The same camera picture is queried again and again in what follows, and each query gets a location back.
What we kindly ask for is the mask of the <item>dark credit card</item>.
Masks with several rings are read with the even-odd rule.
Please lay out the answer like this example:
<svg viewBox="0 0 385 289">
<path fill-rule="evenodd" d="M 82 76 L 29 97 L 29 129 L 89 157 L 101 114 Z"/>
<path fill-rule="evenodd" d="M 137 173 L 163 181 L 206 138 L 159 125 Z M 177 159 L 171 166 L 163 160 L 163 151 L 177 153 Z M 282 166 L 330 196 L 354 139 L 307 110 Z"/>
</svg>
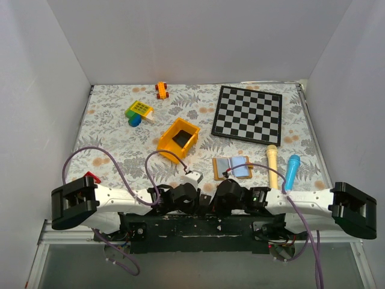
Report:
<svg viewBox="0 0 385 289">
<path fill-rule="evenodd" d="M 184 148 L 185 145 L 188 143 L 192 135 L 184 130 L 180 130 L 173 138 L 172 140 L 180 147 Z"/>
<path fill-rule="evenodd" d="M 201 194 L 199 199 L 199 210 L 202 214 L 206 214 L 211 202 L 211 196 L 206 194 Z"/>
</svg>

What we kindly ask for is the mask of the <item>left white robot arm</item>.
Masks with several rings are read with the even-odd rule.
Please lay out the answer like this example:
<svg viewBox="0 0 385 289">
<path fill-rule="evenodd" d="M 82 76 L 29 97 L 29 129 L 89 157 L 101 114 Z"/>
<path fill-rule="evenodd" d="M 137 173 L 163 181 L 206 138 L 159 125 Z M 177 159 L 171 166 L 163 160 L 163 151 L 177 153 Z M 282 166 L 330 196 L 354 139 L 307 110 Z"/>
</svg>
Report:
<svg viewBox="0 0 385 289">
<path fill-rule="evenodd" d="M 163 216 L 173 211 L 192 214 L 199 205 L 203 179 L 199 172 L 190 171 L 177 187 L 159 185 L 156 190 L 145 188 L 130 194 L 127 190 L 96 184 L 90 176 L 72 181 L 51 193 L 52 229 L 62 231 L 79 225 L 108 234 L 113 240 L 123 240 L 128 226 L 122 214 Z"/>
</svg>

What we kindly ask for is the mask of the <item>tan leather card holder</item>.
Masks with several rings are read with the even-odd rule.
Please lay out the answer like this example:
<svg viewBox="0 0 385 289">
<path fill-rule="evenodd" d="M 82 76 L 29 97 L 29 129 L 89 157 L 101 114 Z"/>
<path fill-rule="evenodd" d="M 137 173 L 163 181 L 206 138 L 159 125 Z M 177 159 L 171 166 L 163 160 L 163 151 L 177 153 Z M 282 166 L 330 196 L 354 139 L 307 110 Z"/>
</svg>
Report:
<svg viewBox="0 0 385 289">
<path fill-rule="evenodd" d="M 252 172 L 251 167 L 246 166 L 247 163 L 249 163 L 247 156 L 213 158 L 214 179 L 216 181 L 224 180 L 223 173 L 227 169 L 231 169 L 229 174 L 238 179 L 250 179 Z"/>
</svg>

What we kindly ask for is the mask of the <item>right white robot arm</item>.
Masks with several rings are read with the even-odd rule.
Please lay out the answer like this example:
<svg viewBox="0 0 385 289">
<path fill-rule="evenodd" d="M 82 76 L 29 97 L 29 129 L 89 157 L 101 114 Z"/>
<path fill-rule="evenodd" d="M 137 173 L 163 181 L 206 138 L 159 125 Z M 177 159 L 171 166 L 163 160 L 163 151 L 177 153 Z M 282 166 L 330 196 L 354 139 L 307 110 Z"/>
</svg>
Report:
<svg viewBox="0 0 385 289">
<path fill-rule="evenodd" d="M 243 210 L 254 216 L 283 217 L 272 224 L 273 234 L 286 239 L 310 231 L 343 231 L 355 238 L 377 237 L 377 201 L 346 182 L 319 191 L 289 191 L 276 188 L 245 188 L 227 179 L 213 200 L 217 214 Z"/>
</svg>

